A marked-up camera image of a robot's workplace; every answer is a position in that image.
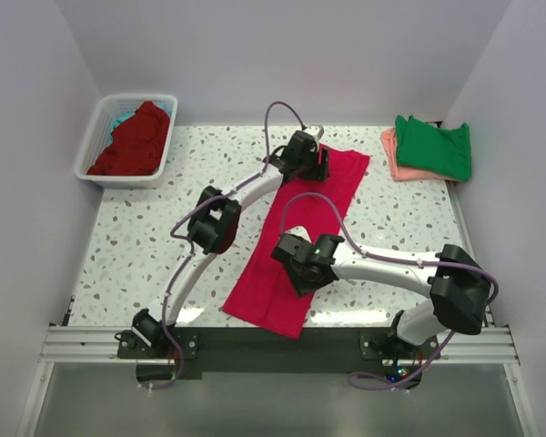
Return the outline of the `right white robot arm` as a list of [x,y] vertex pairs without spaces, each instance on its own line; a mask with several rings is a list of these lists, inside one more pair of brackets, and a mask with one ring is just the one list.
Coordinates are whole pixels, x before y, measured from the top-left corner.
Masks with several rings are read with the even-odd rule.
[[281,235],[271,253],[300,297],[337,280],[363,280],[412,291],[424,301],[400,310],[389,330],[369,339],[384,359],[412,357],[445,330],[478,335],[493,282],[461,247],[439,252],[373,249],[346,236],[321,234],[314,242],[295,231]]

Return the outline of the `pink red t-shirt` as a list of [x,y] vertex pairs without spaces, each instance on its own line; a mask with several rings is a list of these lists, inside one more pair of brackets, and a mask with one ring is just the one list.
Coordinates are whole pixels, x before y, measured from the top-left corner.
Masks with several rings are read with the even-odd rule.
[[300,297],[293,290],[280,263],[271,258],[282,229],[305,228],[311,241],[321,234],[336,235],[339,223],[329,204],[316,197],[292,199],[302,193],[317,192],[329,198],[341,217],[364,178],[370,156],[354,150],[329,149],[329,178],[323,182],[296,179],[274,197],[257,246],[248,260],[223,311],[282,336],[298,339],[313,296]]

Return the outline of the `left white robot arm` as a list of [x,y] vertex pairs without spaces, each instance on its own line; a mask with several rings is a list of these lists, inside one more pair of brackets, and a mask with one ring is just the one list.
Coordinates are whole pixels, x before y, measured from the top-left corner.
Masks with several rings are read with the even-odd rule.
[[320,144],[324,127],[296,131],[287,145],[264,159],[264,167],[231,188],[203,189],[195,208],[170,231],[189,244],[163,294],[133,318],[130,332],[150,357],[164,355],[170,346],[167,330],[177,322],[188,295],[210,263],[236,239],[241,213],[257,200],[295,179],[324,181],[329,177],[329,152]]

